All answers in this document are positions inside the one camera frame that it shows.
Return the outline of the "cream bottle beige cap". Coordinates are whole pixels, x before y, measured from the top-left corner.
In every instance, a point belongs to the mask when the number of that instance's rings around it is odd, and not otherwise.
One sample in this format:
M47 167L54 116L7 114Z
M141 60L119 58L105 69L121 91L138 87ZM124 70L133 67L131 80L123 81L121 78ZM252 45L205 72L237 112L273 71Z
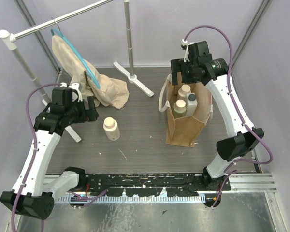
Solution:
M187 95L191 93L191 87L187 84L183 84L181 88L179 88L177 93L177 100L186 100Z

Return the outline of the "white square bottle black cap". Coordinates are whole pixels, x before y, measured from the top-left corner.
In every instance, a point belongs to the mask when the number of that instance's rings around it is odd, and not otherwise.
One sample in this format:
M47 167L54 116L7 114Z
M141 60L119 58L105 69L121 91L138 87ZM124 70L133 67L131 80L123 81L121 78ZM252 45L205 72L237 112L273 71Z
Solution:
M197 108L198 102L195 93L188 93L186 95L186 116L192 116Z

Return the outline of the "yellow-green bottle cream cap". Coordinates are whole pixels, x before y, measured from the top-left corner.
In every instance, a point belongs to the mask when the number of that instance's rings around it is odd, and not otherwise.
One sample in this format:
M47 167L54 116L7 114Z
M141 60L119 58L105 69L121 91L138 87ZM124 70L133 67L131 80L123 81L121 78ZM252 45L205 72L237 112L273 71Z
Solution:
M186 102L182 99L177 100L173 105L173 117L181 118L186 115Z

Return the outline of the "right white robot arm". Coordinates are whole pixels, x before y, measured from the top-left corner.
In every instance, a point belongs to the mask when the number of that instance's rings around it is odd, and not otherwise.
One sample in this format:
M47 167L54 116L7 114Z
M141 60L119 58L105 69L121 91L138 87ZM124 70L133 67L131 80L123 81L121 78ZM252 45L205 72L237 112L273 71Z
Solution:
M222 59L213 59L206 41L189 43L182 41L184 58L171 60L172 85L202 83L214 97L223 117L228 137L216 143L217 155L202 173L202 184L214 190L223 179L226 168L238 161L258 144L264 131L256 128L247 117L232 79L227 76L229 66Z

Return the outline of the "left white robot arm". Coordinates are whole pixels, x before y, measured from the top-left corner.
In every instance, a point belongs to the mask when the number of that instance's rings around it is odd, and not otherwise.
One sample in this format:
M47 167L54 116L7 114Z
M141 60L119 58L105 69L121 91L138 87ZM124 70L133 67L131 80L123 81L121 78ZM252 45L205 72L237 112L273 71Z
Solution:
M85 170L76 167L66 168L58 178L44 185L51 157L65 129L98 119L93 97L87 101L89 108L85 108L78 83L61 83L52 90L52 101L29 123L33 139L24 167L12 189L0 197L0 202L13 213L45 220L55 200L71 189L83 191L87 187Z

